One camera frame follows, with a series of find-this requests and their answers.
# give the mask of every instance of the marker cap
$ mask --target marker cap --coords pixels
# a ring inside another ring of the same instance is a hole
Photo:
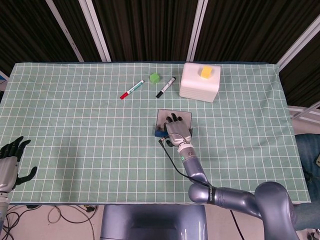
[[[126,96],[128,96],[129,94],[127,92],[125,92],[124,94],[121,95],[120,99],[124,99]]]
[[[160,91],[155,97],[158,99],[162,96],[162,94],[164,94],[162,91]]]

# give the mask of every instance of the person's leg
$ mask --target person's leg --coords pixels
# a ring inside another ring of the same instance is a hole
[[[320,154],[320,134],[295,136],[303,173],[311,203],[294,206],[297,214],[296,230],[320,228],[320,167],[316,160]]]
[[[312,202],[320,199],[320,167],[316,164],[320,154],[320,134],[299,134],[295,140]]]

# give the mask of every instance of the floor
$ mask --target floor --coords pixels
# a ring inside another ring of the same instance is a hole
[[[305,120],[294,120],[292,122],[295,134],[303,133],[319,133],[320,124],[307,122]],[[94,238],[90,223],[87,221],[81,224],[74,224],[66,222],[64,219],[60,219],[57,223],[49,223],[48,215],[52,206],[43,205],[39,209],[26,212],[20,218],[18,225],[11,230],[12,235],[16,240],[34,240],[34,239],[78,239],[78,240],[90,240],[99,239],[101,232],[101,222],[103,214],[103,206],[99,206],[96,214],[91,219]],[[62,214],[71,221],[84,221],[86,217],[83,213],[80,213],[80,208],[70,206],[60,206]],[[15,208],[17,213],[22,213],[27,208],[25,206],[18,206]],[[87,216],[91,216],[92,213],[85,213]],[[235,223],[232,219],[229,210],[219,208],[216,206],[206,206],[207,225],[208,225],[208,237],[209,240],[215,239],[232,239],[241,240],[241,237],[237,231]],[[234,213],[238,222],[239,228],[246,240],[264,239],[264,228],[262,221],[239,213]],[[54,209],[50,214],[50,221],[55,222],[58,219],[58,212]],[[11,222],[14,222],[16,217],[12,214]],[[298,235],[301,240],[307,239],[307,230],[299,231]]]

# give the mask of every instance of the robot finger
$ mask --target robot finger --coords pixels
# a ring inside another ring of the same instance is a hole
[[[172,123],[172,122],[173,122],[172,119],[171,119],[171,117],[169,117],[169,116],[166,117],[166,120],[167,120],[169,123]]]
[[[29,175],[23,176],[23,177],[17,177],[17,178],[16,178],[16,181],[15,181],[15,185],[14,185],[13,188],[15,188],[16,186],[21,185],[21,184],[23,184],[23,183],[25,183],[25,182],[29,182],[31,179],[33,179],[34,176],[35,176],[36,173],[37,173],[37,169],[38,169],[38,168],[37,168],[36,166],[34,166],[34,167],[31,169],[31,172],[29,173]]]
[[[22,139],[24,139],[23,136],[18,137],[18,138],[12,143],[12,146],[11,146],[11,149],[10,149],[10,152],[9,152],[9,155],[8,155],[9,157],[15,155],[15,153],[16,153],[16,151],[17,151],[17,149],[18,149],[18,147],[19,147],[19,144],[20,144],[20,142],[22,141]]]
[[[17,151],[15,152],[15,156],[17,157],[17,162],[20,162],[22,154],[24,153],[25,147],[31,142],[31,140],[24,141],[20,144]]]
[[[11,142],[10,144],[6,145],[6,148],[5,148],[3,156],[2,156],[3,159],[10,156],[9,153],[11,151],[13,144],[14,144],[14,142]]]
[[[174,114],[174,113],[171,113],[171,116],[172,116],[172,118],[173,118],[173,121],[178,121],[178,118],[177,118],[177,115],[176,114]]]
[[[0,159],[4,159],[4,155],[5,155],[5,151],[7,149],[9,144],[4,145],[1,149],[0,149]]]

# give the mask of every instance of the robotic arm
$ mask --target robotic arm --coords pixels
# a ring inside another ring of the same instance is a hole
[[[23,138],[21,136],[0,149],[0,234],[10,203],[8,194],[17,185],[30,181],[37,172],[37,167],[35,166],[28,176],[18,176],[19,162],[25,147],[30,143],[30,140],[20,143]]]
[[[191,144],[192,136],[184,120],[173,113],[167,121],[165,128],[171,146],[178,147],[187,175],[207,184],[191,180],[193,184],[188,191],[191,201],[217,205],[261,219],[265,240],[299,240],[294,228],[297,222],[294,206],[281,184],[264,182],[256,188],[254,195],[239,189],[212,186]]]

